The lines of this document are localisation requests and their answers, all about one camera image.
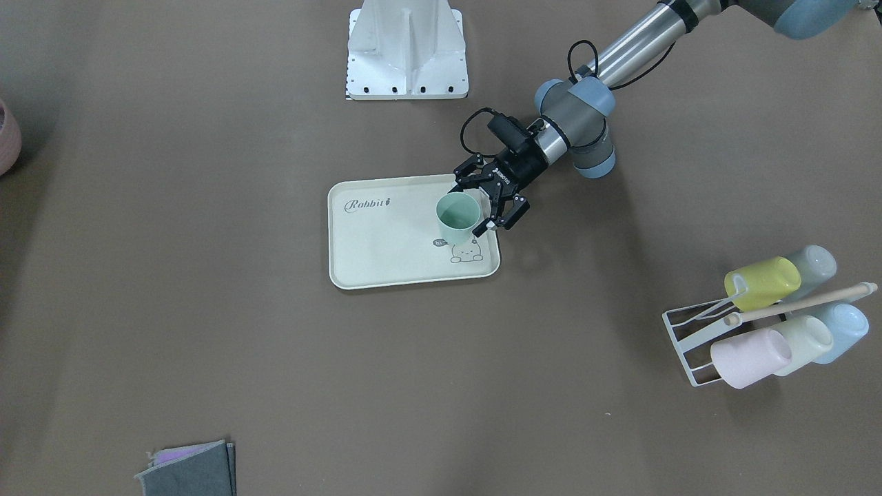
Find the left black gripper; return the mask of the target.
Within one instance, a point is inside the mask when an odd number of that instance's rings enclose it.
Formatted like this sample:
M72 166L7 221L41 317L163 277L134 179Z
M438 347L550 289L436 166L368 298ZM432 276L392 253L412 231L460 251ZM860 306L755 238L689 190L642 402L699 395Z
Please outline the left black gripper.
M481 189L490 197L489 214L473 228L473 235L481 238L488 230L513 228L531 207L529 201L516 194L539 178L548 167L547 158L535 142L525 142L515 151L504 149L494 155L472 154L456 167L451 194ZM499 188L502 190L501 200L492 197Z

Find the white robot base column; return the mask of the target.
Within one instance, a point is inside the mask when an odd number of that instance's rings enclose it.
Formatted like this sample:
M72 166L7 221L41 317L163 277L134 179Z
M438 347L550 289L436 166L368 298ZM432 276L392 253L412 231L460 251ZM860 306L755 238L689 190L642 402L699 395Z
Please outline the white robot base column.
M347 48L352 101L469 94L463 16L447 1L365 1L349 14Z

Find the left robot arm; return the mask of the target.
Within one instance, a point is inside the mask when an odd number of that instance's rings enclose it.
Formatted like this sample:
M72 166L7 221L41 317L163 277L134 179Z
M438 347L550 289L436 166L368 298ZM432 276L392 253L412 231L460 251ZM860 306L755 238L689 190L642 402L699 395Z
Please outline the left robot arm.
M471 229L475 238L489 230L511 229L529 210L522 191L552 163L572 154L584 178L601 178L615 165L609 116L614 91L648 75L675 42L731 1L658 1L648 14L611 46L593 51L593 60L571 68L564 81L552 79L536 91L538 119L523 125L492 111L488 127L504 145L492 155L471 152L455 169L455 192L479 189L489 199L489 214Z

